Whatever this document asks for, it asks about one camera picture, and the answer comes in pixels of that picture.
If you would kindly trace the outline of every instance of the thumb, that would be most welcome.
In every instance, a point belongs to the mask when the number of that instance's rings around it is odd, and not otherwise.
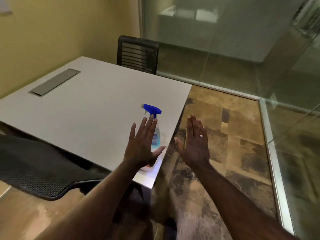
[[[180,141],[180,139],[178,137],[175,137],[174,140],[176,141],[176,145],[178,147],[178,151],[180,153],[180,155],[183,153],[183,145],[182,142]]]
[[[163,146],[160,146],[158,149],[156,149],[152,154],[153,154],[153,157],[155,159],[157,159],[159,157],[159,155],[162,153],[162,151],[166,148],[165,145]]]

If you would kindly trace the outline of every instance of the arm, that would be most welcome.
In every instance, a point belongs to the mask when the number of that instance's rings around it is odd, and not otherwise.
[[[123,162],[87,194],[78,206],[56,224],[46,228],[37,240],[102,239],[107,233],[116,208],[138,170],[153,165],[165,147],[151,152],[157,119],[143,118],[134,135],[132,125]]]
[[[207,131],[194,115],[187,120],[185,148],[177,137],[175,141],[182,159],[192,168],[214,201],[234,240],[297,239],[210,165]]]

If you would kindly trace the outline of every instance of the black chair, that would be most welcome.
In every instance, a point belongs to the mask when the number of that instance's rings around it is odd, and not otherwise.
[[[156,75],[159,43],[153,40],[120,36],[117,65]]]
[[[73,163],[54,146],[0,135],[0,180],[28,194],[45,200],[74,188],[87,194],[105,177]]]

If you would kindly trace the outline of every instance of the blue spray nozzle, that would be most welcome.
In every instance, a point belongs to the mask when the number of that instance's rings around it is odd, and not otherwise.
[[[142,104],[141,108],[145,109],[146,112],[149,112],[150,115],[153,115],[154,118],[157,118],[157,114],[162,113],[162,111],[159,108],[148,105],[148,104]]]

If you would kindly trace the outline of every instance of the table top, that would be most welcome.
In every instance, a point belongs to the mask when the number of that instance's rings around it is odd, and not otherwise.
[[[80,73],[42,97],[29,93],[70,68]],[[0,121],[114,170],[123,159],[133,122],[139,125],[149,116],[141,105],[162,110],[157,118],[168,146],[190,88],[187,83],[80,57],[1,99]],[[151,189],[165,152],[150,172],[140,170],[133,180]]]

